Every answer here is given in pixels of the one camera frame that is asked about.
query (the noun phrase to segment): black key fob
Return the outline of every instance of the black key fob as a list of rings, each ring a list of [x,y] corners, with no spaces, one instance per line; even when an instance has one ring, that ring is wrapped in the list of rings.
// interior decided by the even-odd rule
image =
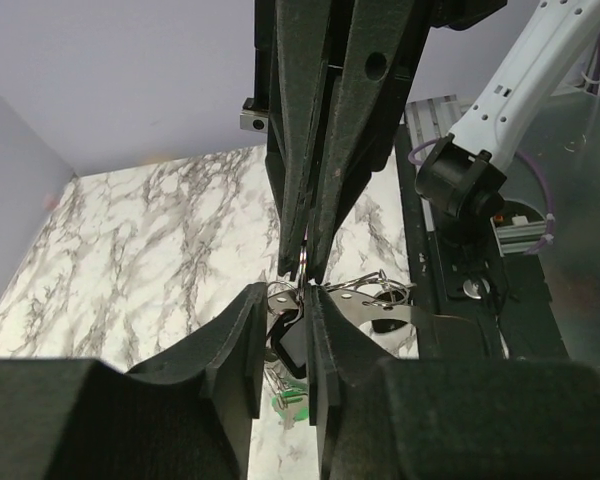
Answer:
[[[307,332],[304,317],[298,310],[289,310],[271,328],[271,349],[298,380],[307,378]]]

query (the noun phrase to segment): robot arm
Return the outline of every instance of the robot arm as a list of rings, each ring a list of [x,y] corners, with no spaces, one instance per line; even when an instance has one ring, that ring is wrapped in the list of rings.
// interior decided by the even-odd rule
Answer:
[[[483,93],[436,144],[418,193],[456,218],[497,213],[518,143],[598,32],[600,0],[542,1]]]

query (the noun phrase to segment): marble surface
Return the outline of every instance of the marble surface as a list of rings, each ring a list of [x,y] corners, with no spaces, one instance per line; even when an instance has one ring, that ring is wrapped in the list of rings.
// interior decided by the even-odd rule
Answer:
[[[99,357],[120,370],[276,279],[278,218],[263,147],[75,179],[0,302],[0,357]],[[327,281],[408,281],[395,167],[334,242]],[[318,478],[315,431],[284,430],[265,387],[250,479]]]

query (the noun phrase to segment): gray wall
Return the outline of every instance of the gray wall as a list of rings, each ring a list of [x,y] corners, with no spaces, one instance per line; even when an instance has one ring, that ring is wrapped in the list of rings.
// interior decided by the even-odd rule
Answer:
[[[411,100],[476,95],[537,5],[434,30]],[[0,94],[80,174],[263,143],[253,57],[253,0],[0,0]]]
[[[48,215],[45,195],[72,174],[0,97],[0,297]]]

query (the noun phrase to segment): cable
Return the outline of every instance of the cable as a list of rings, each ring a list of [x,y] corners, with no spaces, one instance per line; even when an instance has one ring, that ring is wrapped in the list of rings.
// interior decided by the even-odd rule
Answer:
[[[594,48],[591,50],[591,58],[589,58],[589,63],[587,64],[587,68],[580,73],[580,75],[584,79],[584,83],[579,85],[577,88],[581,88],[584,91],[588,91],[588,89],[590,88],[588,86],[588,84],[591,84],[591,82],[593,82],[593,80],[590,80],[590,78],[595,75],[594,63],[596,61],[596,58],[598,57],[598,50],[599,50],[598,46],[599,46],[598,39],[596,38],[596,41],[593,44]]]
[[[542,195],[544,196],[544,202],[547,206],[547,214],[545,215],[545,229],[544,234],[540,237],[540,240],[536,242],[531,248],[529,248],[525,253],[525,255],[534,255],[542,250],[547,245],[550,245],[553,242],[555,227],[556,227],[556,205],[555,200],[553,198],[553,193],[551,193],[551,187],[549,186],[549,182],[547,177],[544,175],[540,165],[529,155],[521,150],[516,152],[516,157],[524,162],[524,164],[531,170],[534,177],[538,181],[540,188],[542,189]]]
[[[420,165],[422,165],[424,162],[421,162],[420,160],[418,160],[416,158],[416,155],[418,153],[420,153],[422,150],[424,150],[427,147],[430,147],[431,145],[435,144],[438,140],[429,140],[428,142],[424,142],[422,145],[417,146],[416,148],[414,148],[413,150],[411,150],[409,152],[409,155],[407,155],[407,158],[409,159],[409,162],[412,163],[413,165],[419,167]]]
[[[596,69],[594,71],[593,82],[591,83],[592,85],[587,88],[587,91],[594,95],[600,95],[600,34],[596,40]]]

